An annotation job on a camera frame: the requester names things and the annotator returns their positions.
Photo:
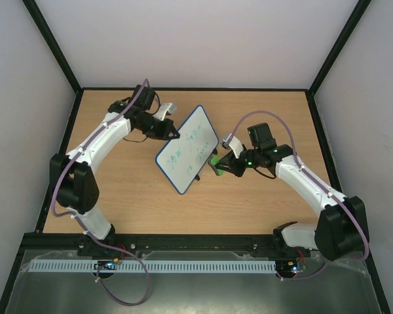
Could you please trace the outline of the green whiteboard eraser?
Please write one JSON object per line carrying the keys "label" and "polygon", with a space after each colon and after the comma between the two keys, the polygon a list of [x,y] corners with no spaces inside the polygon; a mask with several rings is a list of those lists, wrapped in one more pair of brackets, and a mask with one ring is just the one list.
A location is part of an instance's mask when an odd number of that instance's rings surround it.
{"label": "green whiteboard eraser", "polygon": [[222,176],[224,174],[224,171],[217,167],[219,161],[220,159],[216,154],[211,155],[210,159],[208,160],[208,165],[213,169],[216,176]]}

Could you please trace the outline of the metal wire whiteboard stand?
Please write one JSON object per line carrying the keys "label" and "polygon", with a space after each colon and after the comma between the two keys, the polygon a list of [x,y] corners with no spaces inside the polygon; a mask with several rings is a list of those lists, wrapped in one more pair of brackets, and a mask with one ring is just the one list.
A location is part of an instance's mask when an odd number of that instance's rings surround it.
{"label": "metal wire whiteboard stand", "polygon": [[[212,154],[213,154],[213,155],[217,155],[217,149],[216,149],[216,148],[212,151]],[[197,174],[197,175],[194,177],[194,180],[196,180],[196,181],[199,181],[199,180],[200,180],[199,174]]]}

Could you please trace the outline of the blue framed whiteboard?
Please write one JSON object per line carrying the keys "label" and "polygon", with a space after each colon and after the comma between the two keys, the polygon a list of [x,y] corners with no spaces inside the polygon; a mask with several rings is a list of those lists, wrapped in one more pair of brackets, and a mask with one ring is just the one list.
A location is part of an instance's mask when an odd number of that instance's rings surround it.
{"label": "blue framed whiteboard", "polygon": [[176,192],[186,193],[219,144],[219,138],[202,105],[196,106],[178,130],[179,138],[168,141],[155,163]]}

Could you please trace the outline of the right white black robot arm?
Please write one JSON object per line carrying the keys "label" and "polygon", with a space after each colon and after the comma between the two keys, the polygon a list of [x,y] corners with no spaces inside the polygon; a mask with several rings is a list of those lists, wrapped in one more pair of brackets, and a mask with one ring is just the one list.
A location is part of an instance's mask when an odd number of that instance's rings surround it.
{"label": "right white black robot arm", "polygon": [[224,171],[237,177],[245,170],[269,170],[269,179],[279,178],[292,187],[318,216],[316,225],[289,222],[274,229],[273,250],[287,256],[296,247],[319,251],[334,261],[355,251],[368,252],[365,205],[354,196],[347,197],[312,173],[288,145],[277,145],[269,125],[248,128],[252,148],[247,149],[229,135],[222,145],[228,153],[208,162],[216,175]]}

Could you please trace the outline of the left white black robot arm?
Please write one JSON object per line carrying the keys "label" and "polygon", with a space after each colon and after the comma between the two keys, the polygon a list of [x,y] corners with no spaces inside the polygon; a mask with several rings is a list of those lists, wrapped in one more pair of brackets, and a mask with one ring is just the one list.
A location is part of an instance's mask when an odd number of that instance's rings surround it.
{"label": "left white black robot arm", "polygon": [[161,103],[148,82],[137,85],[130,97],[112,103],[102,122],[80,145],[50,159],[50,212],[55,217],[69,215],[94,239],[104,240],[112,234],[113,225],[97,205],[100,191],[95,173],[99,165],[133,130],[140,130],[148,139],[179,138],[169,118],[176,109],[174,103]]}

